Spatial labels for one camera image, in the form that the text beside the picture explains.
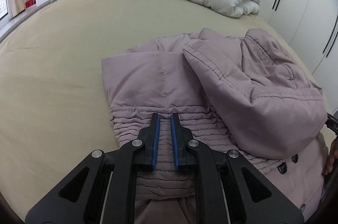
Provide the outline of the person's right hand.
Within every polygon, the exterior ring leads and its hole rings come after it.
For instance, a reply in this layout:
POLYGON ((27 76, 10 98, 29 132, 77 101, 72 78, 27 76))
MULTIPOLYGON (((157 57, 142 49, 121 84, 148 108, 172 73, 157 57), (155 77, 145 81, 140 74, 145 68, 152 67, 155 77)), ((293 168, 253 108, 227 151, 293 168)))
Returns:
POLYGON ((333 170, 333 165, 335 160, 338 158, 338 149, 337 149, 337 138, 331 143, 331 148, 327 158, 323 175, 326 176, 330 174, 333 170))

